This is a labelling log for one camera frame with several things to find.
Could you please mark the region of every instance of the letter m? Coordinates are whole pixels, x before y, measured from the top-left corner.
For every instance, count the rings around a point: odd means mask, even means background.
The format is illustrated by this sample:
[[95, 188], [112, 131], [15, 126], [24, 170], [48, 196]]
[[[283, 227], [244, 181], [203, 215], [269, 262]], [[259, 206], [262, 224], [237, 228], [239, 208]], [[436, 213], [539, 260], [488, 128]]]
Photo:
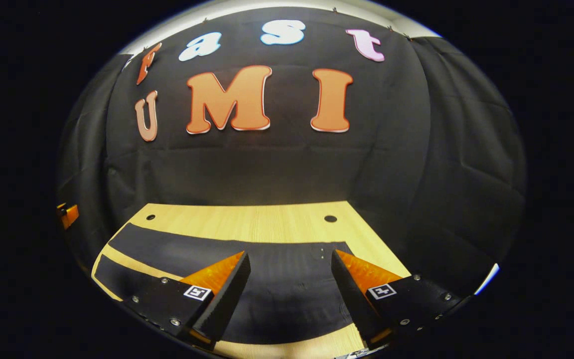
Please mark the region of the letter m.
[[192, 112], [186, 129], [189, 134], [204, 134], [212, 125], [205, 119], [209, 111], [214, 125], [223, 130], [237, 105], [232, 119], [235, 130], [264, 130], [269, 127], [265, 116], [265, 80], [272, 74], [268, 66], [247, 66], [241, 69], [225, 91], [212, 72], [200, 73], [187, 80], [192, 89]]

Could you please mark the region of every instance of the orange letter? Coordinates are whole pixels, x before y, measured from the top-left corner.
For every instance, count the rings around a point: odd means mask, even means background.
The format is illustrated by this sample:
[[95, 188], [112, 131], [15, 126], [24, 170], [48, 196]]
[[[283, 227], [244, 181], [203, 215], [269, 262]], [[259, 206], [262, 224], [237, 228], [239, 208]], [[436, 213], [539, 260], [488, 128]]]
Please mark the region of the orange letter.
[[145, 55], [143, 58], [143, 61], [141, 62], [141, 72], [139, 72], [139, 78], [137, 79], [137, 85], [141, 84], [141, 82], [145, 79], [145, 76], [147, 76], [147, 68], [152, 66], [152, 61], [154, 61], [154, 53], [157, 52], [159, 48], [161, 48], [161, 45], [162, 43], [158, 43], [158, 45], [150, 50], [150, 52], [148, 52], [147, 55]]
[[349, 121], [344, 118], [344, 99], [347, 86], [353, 83], [348, 73], [328, 68], [318, 68], [313, 72], [320, 82], [318, 113], [311, 119], [311, 127], [321, 132], [346, 132]]
[[139, 133], [141, 134], [141, 138], [150, 142], [154, 141], [156, 138], [156, 96], [158, 92], [156, 90], [148, 93], [147, 99], [147, 106], [150, 109], [150, 128], [145, 127], [145, 118], [143, 114], [143, 106], [145, 105], [145, 101], [140, 99], [137, 101], [137, 104], [134, 106], [134, 109], [137, 110], [137, 124], [139, 125]]
[[192, 89], [192, 112], [186, 129], [189, 134], [204, 134], [212, 125], [205, 119], [205, 109], [209, 111], [214, 125], [223, 130], [237, 105], [236, 116], [232, 119], [235, 130], [264, 130], [269, 127], [265, 116], [265, 80], [272, 74], [267, 66], [247, 66], [242, 68], [225, 91], [212, 72], [200, 73], [187, 80]]

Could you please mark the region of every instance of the pink letter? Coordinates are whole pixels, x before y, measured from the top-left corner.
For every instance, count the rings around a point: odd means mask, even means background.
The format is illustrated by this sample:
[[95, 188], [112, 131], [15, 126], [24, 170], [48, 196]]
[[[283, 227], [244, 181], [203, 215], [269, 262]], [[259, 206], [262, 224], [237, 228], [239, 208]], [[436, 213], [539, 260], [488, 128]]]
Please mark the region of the pink letter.
[[380, 45], [380, 40], [371, 37], [368, 31], [365, 30], [347, 30], [347, 34], [353, 36], [353, 41], [356, 43], [356, 48], [358, 52], [362, 54], [367, 59], [372, 59], [373, 61], [385, 61], [385, 56], [379, 52], [376, 52], [373, 48], [373, 44]]

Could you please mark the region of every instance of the table surface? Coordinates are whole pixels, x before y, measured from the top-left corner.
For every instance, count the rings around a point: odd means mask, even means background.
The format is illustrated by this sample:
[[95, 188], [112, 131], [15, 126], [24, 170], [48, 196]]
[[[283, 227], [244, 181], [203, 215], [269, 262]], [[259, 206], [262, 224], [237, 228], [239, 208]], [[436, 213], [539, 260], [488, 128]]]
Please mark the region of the table surface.
[[[148, 220], [147, 217], [151, 214], [154, 214], [157, 220]], [[335, 216], [337, 220], [327, 222], [325, 217], [329, 215]], [[411, 275], [376, 232], [346, 201], [275, 206], [181, 206], [150, 203], [139, 210], [125, 225], [128, 223], [162, 232], [224, 241], [255, 243], [344, 241], [357, 257], [403, 278]], [[102, 255], [148, 275], [182, 279], [178, 275], [138, 262], [105, 245], [94, 263], [92, 277], [105, 293], [118, 301], [122, 299], [95, 277]], [[350, 324], [324, 336], [296, 343], [246, 345], [219, 341], [214, 352], [235, 358], [330, 359], [363, 348], [364, 344], [358, 330], [355, 325]]]

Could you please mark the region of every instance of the black background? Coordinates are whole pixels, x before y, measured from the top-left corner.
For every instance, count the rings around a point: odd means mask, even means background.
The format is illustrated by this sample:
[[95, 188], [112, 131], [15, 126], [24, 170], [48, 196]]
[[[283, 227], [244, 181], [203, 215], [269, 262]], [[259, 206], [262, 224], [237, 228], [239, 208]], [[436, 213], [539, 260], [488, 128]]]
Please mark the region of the black background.
[[[112, 304], [54, 225], [55, 150], [77, 96], [180, 3], [0, 1], [0, 355], [192, 357]], [[529, 166], [522, 227], [496, 279], [397, 357], [574, 357], [574, 1], [388, 5], [490, 77]]]

